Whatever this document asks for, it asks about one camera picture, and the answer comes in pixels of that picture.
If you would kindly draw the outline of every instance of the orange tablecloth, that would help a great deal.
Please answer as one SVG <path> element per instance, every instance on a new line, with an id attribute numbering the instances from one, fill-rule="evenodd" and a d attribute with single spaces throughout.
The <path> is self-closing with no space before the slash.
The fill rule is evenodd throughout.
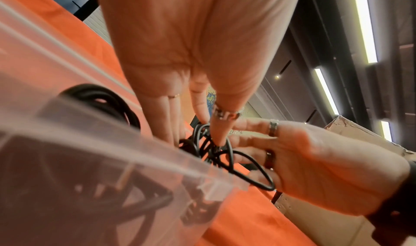
<path id="1" fill-rule="evenodd" d="M 95 57 L 120 79 L 125 79 L 113 48 L 56 2 L 53 0 L 18 1 L 72 40 L 81 51 Z M 182 104 L 185 108 L 184 113 L 192 118 L 194 114 L 190 98 L 185 95 L 182 98 Z M 143 134 L 150 134 L 148 125 L 142 128 Z M 240 171 L 247 172 L 240 165 L 236 167 Z M 222 209 L 197 245 L 313 246 L 314 243 L 270 203 L 269 199 L 272 195 L 271 192 L 261 192 L 255 187 L 250 187 L 248 192 L 238 191 L 229 199 L 232 201 L 227 201 L 228 207 Z"/>

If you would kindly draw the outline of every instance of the black sleeve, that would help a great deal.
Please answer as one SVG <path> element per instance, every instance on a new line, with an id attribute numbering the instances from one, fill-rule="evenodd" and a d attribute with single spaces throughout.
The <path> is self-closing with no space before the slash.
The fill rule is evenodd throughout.
<path id="1" fill-rule="evenodd" d="M 367 216 L 376 227 L 373 239 L 381 246 L 400 246 L 416 236 L 416 163 L 409 162 L 410 175 L 380 209 Z"/>

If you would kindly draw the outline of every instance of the ceiling light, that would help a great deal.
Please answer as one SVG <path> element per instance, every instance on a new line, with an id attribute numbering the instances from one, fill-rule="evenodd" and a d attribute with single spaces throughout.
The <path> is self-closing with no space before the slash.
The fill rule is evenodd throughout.
<path id="1" fill-rule="evenodd" d="M 322 85 L 322 88 L 324 89 L 326 98 L 328 99 L 329 105 L 332 108 L 332 112 L 335 115 L 339 115 L 337 106 L 335 105 L 334 99 L 331 96 L 331 92 L 329 91 L 328 85 L 326 85 L 326 82 L 325 82 L 324 76 L 322 75 L 321 69 L 317 68 L 317 69 L 315 69 L 315 72 L 316 72 L 316 75 L 318 76 L 319 82 Z"/>
<path id="2" fill-rule="evenodd" d="M 381 128 L 383 129 L 383 136 L 386 140 L 392 142 L 391 132 L 390 132 L 390 123 L 387 121 L 381 121 Z"/>
<path id="3" fill-rule="evenodd" d="M 361 34 L 363 35 L 365 52 L 368 63 L 377 62 L 376 46 L 374 44 L 373 26 L 371 24 L 370 9 L 367 0 L 355 0 L 360 20 Z"/>

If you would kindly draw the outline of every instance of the hand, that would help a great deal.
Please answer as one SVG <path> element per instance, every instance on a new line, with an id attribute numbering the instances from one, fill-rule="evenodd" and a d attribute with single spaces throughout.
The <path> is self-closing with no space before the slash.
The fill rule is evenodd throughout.
<path id="1" fill-rule="evenodd" d="M 239 119 L 234 129 L 268 134 L 270 120 Z M 379 146 L 347 138 L 303 123 L 280 121 L 275 138 L 230 135 L 238 147 L 260 164 L 267 149 L 276 155 L 267 170 L 277 190 L 317 206 L 349 215 L 375 212 L 408 177 L 401 156 Z M 235 162 L 248 160 L 235 155 Z M 259 172 L 253 178 L 267 181 Z"/>
<path id="2" fill-rule="evenodd" d="M 121 67 L 154 136 L 183 138 L 180 98 L 210 120 L 206 89 L 225 111 L 243 108 L 286 32 L 297 0 L 99 0 Z M 233 121 L 213 119 L 218 145 Z"/>

